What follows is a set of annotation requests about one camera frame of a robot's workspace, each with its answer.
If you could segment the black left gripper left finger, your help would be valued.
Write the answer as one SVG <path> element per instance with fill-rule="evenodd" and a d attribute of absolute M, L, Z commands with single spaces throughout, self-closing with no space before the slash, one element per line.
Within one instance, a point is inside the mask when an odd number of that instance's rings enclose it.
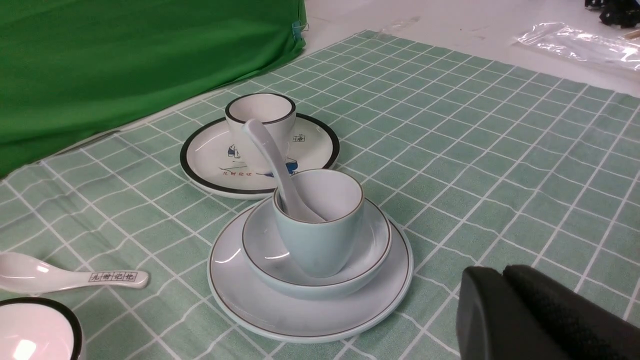
<path fill-rule="evenodd" d="M 561 348 L 493 268 L 462 271 L 455 334 L 462 360 L 561 358 Z"/>

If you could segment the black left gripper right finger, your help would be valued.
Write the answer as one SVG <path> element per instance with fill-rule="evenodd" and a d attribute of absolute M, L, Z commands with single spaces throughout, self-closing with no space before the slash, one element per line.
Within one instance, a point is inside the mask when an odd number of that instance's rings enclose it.
<path fill-rule="evenodd" d="M 573 360 L 637 360 L 639 328 L 527 265 L 502 272 L 533 317 Z"/>

